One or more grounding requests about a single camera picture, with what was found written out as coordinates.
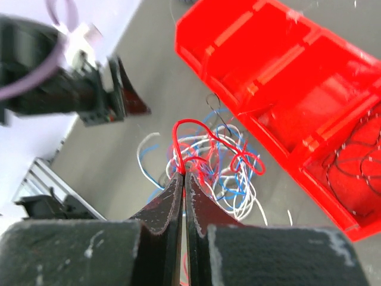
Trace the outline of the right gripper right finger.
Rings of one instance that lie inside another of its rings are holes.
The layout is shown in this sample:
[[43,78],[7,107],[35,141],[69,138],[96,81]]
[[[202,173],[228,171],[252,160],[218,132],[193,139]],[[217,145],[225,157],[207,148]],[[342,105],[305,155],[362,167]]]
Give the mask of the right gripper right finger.
[[367,285],[351,243],[333,228],[244,225],[185,177],[190,285]]

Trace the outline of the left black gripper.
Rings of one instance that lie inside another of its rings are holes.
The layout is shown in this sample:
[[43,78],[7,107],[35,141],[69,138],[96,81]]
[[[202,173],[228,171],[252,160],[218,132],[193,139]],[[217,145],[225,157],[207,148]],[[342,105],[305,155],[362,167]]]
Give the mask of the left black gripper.
[[83,66],[89,70],[61,73],[53,86],[53,112],[77,113],[86,127],[122,122],[129,116],[151,114],[151,109],[135,91],[119,56],[108,59],[112,88],[103,86],[99,67]]

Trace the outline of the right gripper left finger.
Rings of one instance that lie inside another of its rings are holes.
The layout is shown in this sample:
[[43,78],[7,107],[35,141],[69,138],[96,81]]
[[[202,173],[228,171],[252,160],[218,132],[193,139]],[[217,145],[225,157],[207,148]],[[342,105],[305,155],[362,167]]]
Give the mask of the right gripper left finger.
[[178,285],[183,176],[125,221],[36,220],[1,236],[2,285]]

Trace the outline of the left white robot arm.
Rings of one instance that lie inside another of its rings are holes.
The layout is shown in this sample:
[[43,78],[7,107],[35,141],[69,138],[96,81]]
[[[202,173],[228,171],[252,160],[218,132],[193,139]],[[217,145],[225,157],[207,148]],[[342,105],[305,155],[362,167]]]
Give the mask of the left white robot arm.
[[[58,32],[45,24],[1,17],[1,86],[14,83],[39,66],[58,42]],[[109,58],[113,89],[106,90],[101,65],[91,66],[80,53],[80,68],[59,68],[39,86],[1,100],[1,125],[9,123],[8,111],[18,116],[77,113],[85,126],[122,122],[127,116],[150,114],[123,67],[121,58]]]

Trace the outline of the red compartment bin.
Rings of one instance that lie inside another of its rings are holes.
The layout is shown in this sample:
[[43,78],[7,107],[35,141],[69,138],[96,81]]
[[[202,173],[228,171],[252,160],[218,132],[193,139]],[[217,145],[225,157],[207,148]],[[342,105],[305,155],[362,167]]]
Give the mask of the red compartment bin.
[[351,241],[380,232],[380,57],[280,1],[197,1],[174,48]]

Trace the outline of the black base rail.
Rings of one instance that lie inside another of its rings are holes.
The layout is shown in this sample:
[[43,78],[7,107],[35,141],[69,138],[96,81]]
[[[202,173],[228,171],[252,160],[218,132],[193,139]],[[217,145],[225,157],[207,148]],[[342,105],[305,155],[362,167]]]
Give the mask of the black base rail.
[[67,195],[63,202],[51,195],[21,197],[15,202],[15,205],[22,206],[29,219],[106,220],[82,198],[73,195]]

